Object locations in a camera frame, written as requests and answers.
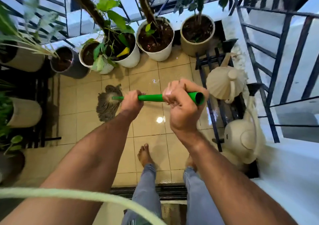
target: black plant pot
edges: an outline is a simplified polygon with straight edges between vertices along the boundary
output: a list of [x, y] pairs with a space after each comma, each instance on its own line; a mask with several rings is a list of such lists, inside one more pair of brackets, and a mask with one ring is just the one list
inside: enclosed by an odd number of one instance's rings
[[56, 50], [56, 53], [60, 59], [52, 58], [50, 61], [51, 68], [55, 72], [75, 79], [84, 78], [88, 74], [89, 68], [81, 64], [78, 53], [70, 47], [60, 47]]

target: gray jeans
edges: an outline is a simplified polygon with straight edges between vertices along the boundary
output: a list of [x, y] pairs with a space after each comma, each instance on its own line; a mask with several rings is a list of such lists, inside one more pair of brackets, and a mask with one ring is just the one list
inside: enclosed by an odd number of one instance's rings
[[[160, 198], [155, 191], [156, 170], [153, 164], [147, 164], [141, 174], [132, 200], [146, 207], [158, 217], [162, 217]], [[187, 221], [186, 225], [194, 224], [214, 224], [224, 225], [224, 221], [211, 198], [205, 183], [195, 173], [193, 168], [186, 168], [183, 179], [188, 191], [187, 194]], [[145, 221], [136, 213], [128, 210], [123, 217], [122, 225], [145, 224]]]

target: hand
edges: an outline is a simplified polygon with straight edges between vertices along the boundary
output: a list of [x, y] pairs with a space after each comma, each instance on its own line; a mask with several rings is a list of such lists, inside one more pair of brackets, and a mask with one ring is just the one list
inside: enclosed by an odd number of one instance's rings
[[171, 106], [170, 126], [177, 137], [179, 134], [197, 131], [196, 123], [206, 103], [197, 106], [188, 92], [202, 92], [205, 101], [209, 98], [207, 89], [187, 79], [170, 82], [163, 92], [163, 100]]
[[130, 91], [122, 101], [121, 113], [127, 115], [131, 122], [137, 117], [144, 105], [143, 101], [138, 100], [139, 95], [145, 95], [145, 93], [141, 93], [139, 90]]

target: bare foot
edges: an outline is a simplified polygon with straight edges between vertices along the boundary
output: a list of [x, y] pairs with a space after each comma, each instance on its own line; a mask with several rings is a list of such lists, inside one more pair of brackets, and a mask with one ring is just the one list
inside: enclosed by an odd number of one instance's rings
[[195, 165], [192, 156], [188, 156], [186, 163], [185, 163], [186, 167], [192, 167], [194, 169], [195, 172], [197, 172], [197, 166]]
[[148, 150], [148, 144], [141, 146], [140, 151], [138, 152], [138, 159], [144, 167], [146, 164], [154, 164], [154, 161], [151, 158], [150, 152]]

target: mop head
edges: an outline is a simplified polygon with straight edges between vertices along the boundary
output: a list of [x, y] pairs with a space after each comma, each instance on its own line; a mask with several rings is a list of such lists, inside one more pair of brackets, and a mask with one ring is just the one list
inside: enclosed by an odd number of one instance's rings
[[113, 100], [114, 96], [122, 96], [121, 84], [115, 86], [107, 85], [105, 92], [99, 93], [98, 106], [96, 112], [99, 115], [99, 120], [107, 122], [115, 117], [116, 111], [120, 105], [121, 100]]

